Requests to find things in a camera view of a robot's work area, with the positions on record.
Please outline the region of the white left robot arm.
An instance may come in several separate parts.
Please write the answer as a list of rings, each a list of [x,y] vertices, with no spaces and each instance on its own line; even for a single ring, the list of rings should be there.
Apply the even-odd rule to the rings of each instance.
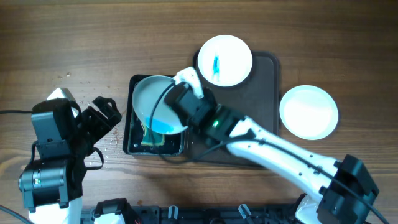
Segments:
[[[37,136],[32,157],[19,177],[24,208],[33,223],[79,223],[83,208],[85,158],[122,116],[111,98],[96,97],[81,110],[70,96],[47,99],[32,109]]]

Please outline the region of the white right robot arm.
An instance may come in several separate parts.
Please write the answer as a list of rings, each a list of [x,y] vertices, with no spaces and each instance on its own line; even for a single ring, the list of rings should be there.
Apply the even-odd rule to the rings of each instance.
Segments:
[[[193,67],[173,77],[165,103],[183,126],[208,145],[207,155],[225,148],[269,169],[302,189],[295,217],[302,223],[364,223],[373,212],[379,189],[363,162],[346,155],[342,161],[307,151],[258,125],[237,110],[216,104]]]

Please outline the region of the green yellow sponge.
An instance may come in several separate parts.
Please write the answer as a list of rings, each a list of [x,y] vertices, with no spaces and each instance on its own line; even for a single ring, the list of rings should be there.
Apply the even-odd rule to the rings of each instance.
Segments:
[[[144,123],[141,123],[141,127],[143,130],[143,137],[141,141],[141,146],[163,146],[165,144],[165,136],[163,134],[156,133],[152,131],[149,132],[147,126]]]

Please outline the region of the white plate with blue stain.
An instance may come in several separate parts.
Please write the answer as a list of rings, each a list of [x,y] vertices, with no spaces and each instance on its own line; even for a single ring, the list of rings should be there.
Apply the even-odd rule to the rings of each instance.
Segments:
[[[233,35],[218,35],[206,41],[197,57],[197,68],[210,83],[231,87],[243,82],[252,69],[247,44]]]

